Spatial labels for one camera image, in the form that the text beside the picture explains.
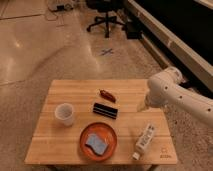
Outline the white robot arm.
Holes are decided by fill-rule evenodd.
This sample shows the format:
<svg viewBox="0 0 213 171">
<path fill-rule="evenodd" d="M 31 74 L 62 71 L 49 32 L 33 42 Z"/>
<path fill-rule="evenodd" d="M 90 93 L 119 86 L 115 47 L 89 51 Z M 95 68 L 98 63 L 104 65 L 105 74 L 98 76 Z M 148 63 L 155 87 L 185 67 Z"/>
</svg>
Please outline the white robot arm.
<svg viewBox="0 0 213 171">
<path fill-rule="evenodd" d="M 213 128 L 213 99 L 181 87 L 182 79 L 182 73 L 176 67 L 168 67 L 152 75 L 147 80 L 149 91 L 139 102 L 137 111 L 161 108 L 170 102 Z"/>
</svg>

